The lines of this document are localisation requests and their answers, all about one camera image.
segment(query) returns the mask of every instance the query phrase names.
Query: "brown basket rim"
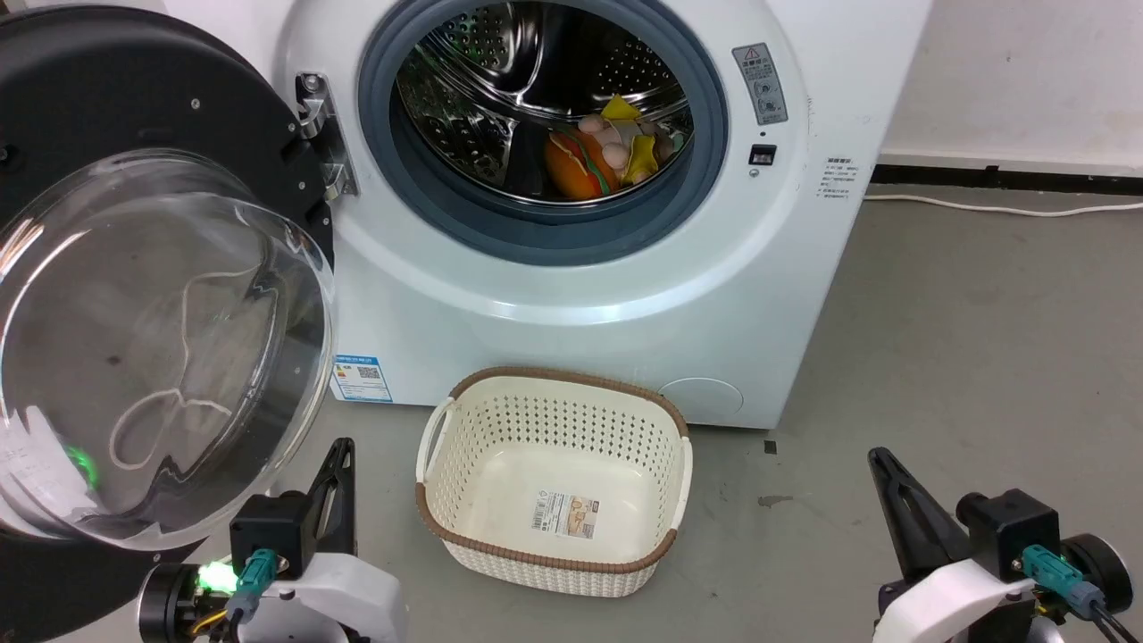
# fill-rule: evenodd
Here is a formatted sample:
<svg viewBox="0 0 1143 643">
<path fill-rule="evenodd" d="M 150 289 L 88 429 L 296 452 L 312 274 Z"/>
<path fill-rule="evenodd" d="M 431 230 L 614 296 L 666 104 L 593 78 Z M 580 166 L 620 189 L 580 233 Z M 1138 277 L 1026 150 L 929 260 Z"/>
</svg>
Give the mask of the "brown basket rim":
<svg viewBox="0 0 1143 643">
<path fill-rule="evenodd" d="M 559 383 L 569 383 L 575 385 L 586 385 L 591 387 L 609 389 L 618 393 L 624 393 L 628 395 L 633 395 L 641 397 L 648 402 L 657 404 L 664 411 L 671 416 L 674 420 L 676 428 L 679 432 L 679 436 L 686 439 L 688 436 L 687 424 L 682 419 L 682 415 L 679 410 L 671 404 L 665 397 L 658 395 L 657 393 L 628 385 L 624 383 L 608 380 L 607 378 L 598 378 L 596 376 L 584 376 L 582 373 L 570 373 L 567 371 L 557 371 L 553 369 L 535 369 L 526 367 L 496 367 L 493 369 L 485 369 L 483 371 L 478 371 L 461 381 L 453 388 L 449 396 L 453 400 L 461 397 L 465 391 L 470 389 L 477 383 L 482 380 L 488 380 L 491 378 L 534 378 L 543 380 L 554 380 Z M 424 521 L 425 525 L 429 528 L 434 536 L 458 545 L 461 547 L 466 547 L 469 549 L 474 549 L 482 554 L 490 554 L 499 558 L 507 558 L 509 561 L 514 561 L 518 563 L 525 563 L 529 565 L 542 565 L 545 568 L 554 568 L 560 570 L 569 570 L 576 572 L 590 572 L 590 573 L 608 573 L 608 574 L 629 574 L 641 570 L 645 570 L 663 558 L 666 552 L 674 544 L 674 539 L 678 536 L 677 530 L 668 530 L 663 540 L 660 541 L 655 549 L 631 563 L 592 563 L 590 561 L 574 561 L 572 558 L 557 558 L 554 556 L 538 556 L 536 554 L 528 554 L 526 552 L 519 552 L 515 549 L 509 549 L 506 547 L 497 547 L 481 540 L 475 540 L 472 538 L 463 537 L 454 531 L 445 529 L 437 519 L 433 517 L 432 513 L 429 511 L 429 498 L 427 490 L 424 483 L 417 483 L 416 487 L 417 497 L 417 512 L 421 514 L 421 520 Z"/>
</svg>

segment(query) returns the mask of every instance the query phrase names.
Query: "grey floor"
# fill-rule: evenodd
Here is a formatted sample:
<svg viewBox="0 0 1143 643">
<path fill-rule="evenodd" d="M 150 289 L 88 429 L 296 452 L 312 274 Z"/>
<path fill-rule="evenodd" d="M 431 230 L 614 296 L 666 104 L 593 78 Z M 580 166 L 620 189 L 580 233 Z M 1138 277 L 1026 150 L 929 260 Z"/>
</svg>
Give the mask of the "grey floor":
<svg viewBox="0 0 1143 643">
<path fill-rule="evenodd" d="M 1130 200 L 921 191 L 1042 209 Z M 781 431 L 695 433 L 680 537 L 629 598 L 546 594 L 455 563 L 413 503 L 425 410 L 328 402 L 283 482 L 306 484 L 330 440 L 357 440 L 360 553 L 403 582 L 415 643 L 868 641 L 878 586 L 898 576 L 865 465 L 873 447 L 949 508 L 1018 487 L 1060 512 L 1065 535 L 1143 561 L 1141 248 L 1143 211 L 866 203 Z M 133 616 L 64 641 L 135 640 Z M 1143 632 L 1143 608 L 1125 620 Z M 1088 625 L 1065 633 L 1102 641 Z"/>
</svg>

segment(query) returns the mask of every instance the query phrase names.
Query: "green light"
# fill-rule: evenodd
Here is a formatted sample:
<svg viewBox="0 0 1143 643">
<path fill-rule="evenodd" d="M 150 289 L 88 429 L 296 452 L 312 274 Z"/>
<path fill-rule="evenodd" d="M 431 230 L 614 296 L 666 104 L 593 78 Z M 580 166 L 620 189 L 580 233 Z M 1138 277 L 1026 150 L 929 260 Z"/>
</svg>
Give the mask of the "green light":
<svg viewBox="0 0 1143 643">
<path fill-rule="evenodd" d="M 90 456 L 74 447 L 67 448 L 67 458 L 77 467 L 83 469 L 85 477 L 87 479 L 87 488 L 94 490 L 95 485 L 99 484 L 99 472 L 95 469 L 95 460 L 91 460 Z"/>
<path fill-rule="evenodd" d="M 233 594 L 238 589 L 238 577 L 230 563 L 215 561 L 199 568 L 198 584 L 207 592 Z"/>
</svg>

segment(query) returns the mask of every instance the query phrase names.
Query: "door hinge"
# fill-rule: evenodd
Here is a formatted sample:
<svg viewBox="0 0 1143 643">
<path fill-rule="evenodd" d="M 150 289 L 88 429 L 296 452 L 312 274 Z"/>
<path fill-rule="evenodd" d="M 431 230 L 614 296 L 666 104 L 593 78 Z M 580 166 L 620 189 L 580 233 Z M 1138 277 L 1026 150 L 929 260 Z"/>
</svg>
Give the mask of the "door hinge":
<svg viewBox="0 0 1143 643">
<path fill-rule="evenodd" d="M 320 73 L 301 72 L 295 77 L 294 85 L 302 136 L 310 140 L 313 151 L 321 159 L 326 200 L 333 201 L 342 194 L 357 194 L 353 164 L 345 148 L 329 81 Z"/>
</svg>

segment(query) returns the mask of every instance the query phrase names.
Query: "plush toy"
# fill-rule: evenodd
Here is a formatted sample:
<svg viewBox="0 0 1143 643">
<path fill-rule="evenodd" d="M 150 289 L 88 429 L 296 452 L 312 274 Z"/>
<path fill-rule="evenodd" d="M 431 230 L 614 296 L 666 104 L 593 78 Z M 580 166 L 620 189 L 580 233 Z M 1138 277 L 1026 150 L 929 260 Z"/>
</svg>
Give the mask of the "plush toy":
<svg viewBox="0 0 1143 643">
<path fill-rule="evenodd" d="M 547 136 L 547 174 L 563 195 L 593 199 L 650 178 L 674 154 L 680 140 L 614 96 L 598 114 L 580 119 L 576 128 Z"/>
</svg>

